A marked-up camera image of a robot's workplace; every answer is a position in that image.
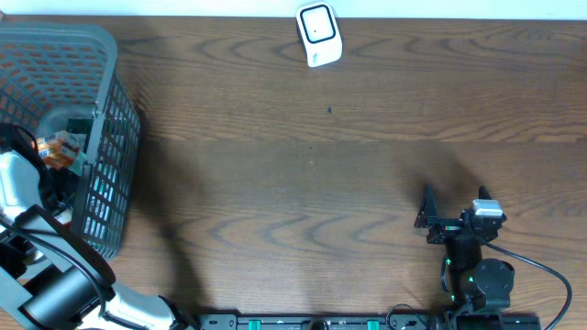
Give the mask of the orange small box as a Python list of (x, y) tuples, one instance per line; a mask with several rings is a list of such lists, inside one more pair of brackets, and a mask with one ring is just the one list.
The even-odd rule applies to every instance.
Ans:
[(38, 138), (37, 145), (45, 165), (55, 169), (73, 165), (83, 146), (78, 137), (66, 130)]

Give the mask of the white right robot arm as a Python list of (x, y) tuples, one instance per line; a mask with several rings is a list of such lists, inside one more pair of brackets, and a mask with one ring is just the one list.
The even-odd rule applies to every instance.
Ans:
[(445, 248), (441, 284), (453, 301), (452, 307), (428, 318), (428, 329), (504, 328), (502, 310), (511, 305), (515, 269), (500, 259), (484, 258), (482, 245), (498, 237), (505, 220), (499, 202), (483, 186), (471, 206), (454, 218), (438, 213), (432, 188), (425, 187), (415, 227), (428, 230), (427, 243)]

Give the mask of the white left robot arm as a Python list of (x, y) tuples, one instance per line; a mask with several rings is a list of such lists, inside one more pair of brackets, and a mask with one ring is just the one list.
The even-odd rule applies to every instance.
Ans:
[(34, 136), (1, 126), (1, 307), (26, 329), (197, 329), (173, 302), (117, 283), (103, 257), (56, 219), (77, 175), (46, 166)]

